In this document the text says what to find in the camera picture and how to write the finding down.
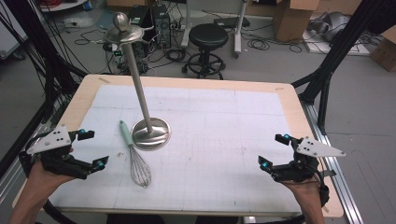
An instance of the whisk handle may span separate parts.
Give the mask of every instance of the whisk handle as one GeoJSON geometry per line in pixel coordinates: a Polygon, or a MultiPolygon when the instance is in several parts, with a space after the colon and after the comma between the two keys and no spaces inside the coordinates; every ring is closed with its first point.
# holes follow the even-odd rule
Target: whisk handle
{"type": "Polygon", "coordinates": [[[123,120],[120,120],[120,129],[121,129],[121,133],[122,133],[122,136],[124,137],[126,144],[128,146],[130,146],[133,142],[132,136],[129,133],[128,126],[126,125],[126,123],[123,120]]]}

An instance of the stand base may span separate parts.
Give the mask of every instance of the stand base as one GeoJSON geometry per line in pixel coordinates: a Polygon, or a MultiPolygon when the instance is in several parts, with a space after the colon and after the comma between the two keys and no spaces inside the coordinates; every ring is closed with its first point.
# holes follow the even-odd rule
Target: stand base
{"type": "Polygon", "coordinates": [[[135,147],[151,151],[163,147],[171,137],[171,128],[169,124],[159,118],[150,118],[152,125],[152,132],[149,133],[146,122],[140,120],[132,128],[132,139],[135,147]]]}

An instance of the chair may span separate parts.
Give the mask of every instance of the chair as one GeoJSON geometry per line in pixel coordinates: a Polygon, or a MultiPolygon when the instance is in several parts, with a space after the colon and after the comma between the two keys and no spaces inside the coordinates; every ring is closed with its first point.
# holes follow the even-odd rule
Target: chair
{"type": "Polygon", "coordinates": [[[227,43],[227,32],[214,23],[200,24],[191,29],[189,39],[199,48],[200,53],[193,54],[181,68],[181,72],[187,73],[187,68],[190,68],[193,73],[197,74],[197,78],[219,75],[219,78],[223,80],[220,71],[225,68],[225,63],[210,51],[223,47],[227,43]]]}

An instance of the gray floor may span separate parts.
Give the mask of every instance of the gray floor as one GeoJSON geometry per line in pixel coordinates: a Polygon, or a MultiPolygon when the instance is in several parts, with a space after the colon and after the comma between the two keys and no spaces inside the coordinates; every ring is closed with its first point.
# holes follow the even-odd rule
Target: gray floor
{"type": "MultiPolygon", "coordinates": [[[[97,11],[93,16],[103,14],[97,11]]],[[[197,18],[194,24],[212,22],[214,16],[197,18]]],[[[249,18],[249,29],[262,27],[270,21],[261,18],[249,18]]],[[[80,29],[69,33],[63,32],[64,41],[75,52],[82,63],[92,73],[102,71],[105,54],[102,45],[89,44],[78,46],[74,43],[79,34],[96,28],[80,29]]],[[[271,37],[272,28],[257,31],[244,31],[256,35],[271,37]]],[[[243,80],[257,82],[291,83],[315,71],[324,54],[307,52],[300,45],[302,52],[290,51],[288,46],[270,44],[268,50],[249,48],[243,40],[242,54],[238,59],[233,56],[233,32],[230,40],[216,53],[227,63],[223,72],[226,80],[243,80]]],[[[189,47],[193,53],[196,47],[189,47]]],[[[161,52],[156,51],[154,60],[161,52]]],[[[168,63],[162,59],[149,66],[168,63]]],[[[181,73],[182,63],[172,63],[149,70],[145,76],[195,78],[191,73],[181,73]]],[[[347,153],[339,159],[343,174],[355,202],[361,212],[364,223],[393,223],[396,219],[396,195],[393,187],[396,175],[392,175],[396,160],[395,133],[396,118],[396,75],[389,73],[370,58],[365,56],[346,56],[336,70],[330,90],[326,119],[328,137],[334,147],[347,153]]],[[[4,156],[21,130],[44,101],[43,91],[35,70],[29,60],[16,61],[8,59],[0,62],[0,156],[4,156]]],[[[11,202],[21,187],[23,177],[19,178],[13,190],[0,204],[0,223],[7,223],[11,212],[11,202]]],[[[105,215],[68,214],[77,223],[106,223],[105,215]]],[[[39,220],[54,223],[45,214],[39,220]]],[[[166,223],[193,223],[194,217],[165,217],[166,223]]],[[[347,223],[345,217],[327,218],[327,223],[347,223]]]]}

